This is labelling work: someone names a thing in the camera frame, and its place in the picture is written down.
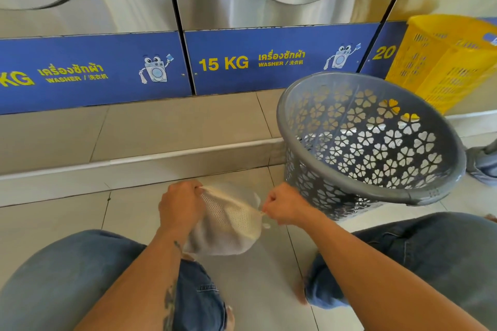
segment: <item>jeans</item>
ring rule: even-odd
[[[353,233],[430,284],[491,331],[497,331],[497,223],[440,212]],[[311,305],[348,306],[318,254],[305,279]]]
[[[0,291],[0,330],[69,331],[145,249],[117,234],[73,234],[29,258]],[[203,267],[182,260],[174,331],[221,331],[226,308]]]

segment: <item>plastic basket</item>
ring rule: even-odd
[[[442,114],[497,69],[497,27],[449,14],[414,16],[386,80]]]
[[[321,72],[278,102],[285,180],[333,220],[382,202],[426,205],[455,186],[461,140],[432,106],[376,77]]]

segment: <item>person's left hand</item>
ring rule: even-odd
[[[201,186],[197,180],[171,184],[158,205],[160,229],[179,232],[182,245],[206,212]]]

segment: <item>yellow laundry basket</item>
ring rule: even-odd
[[[497,70],[497,26],[449,14],[413,16],[386,80],[442,114]]]

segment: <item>tattoo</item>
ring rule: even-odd
[[[174,320],[174,304],[176,302],[176,285],[177,281],[175,280],[165,293],[164,307],[167,311],[167,314],[164,318],[164,331],[172,331],[172,322]]]

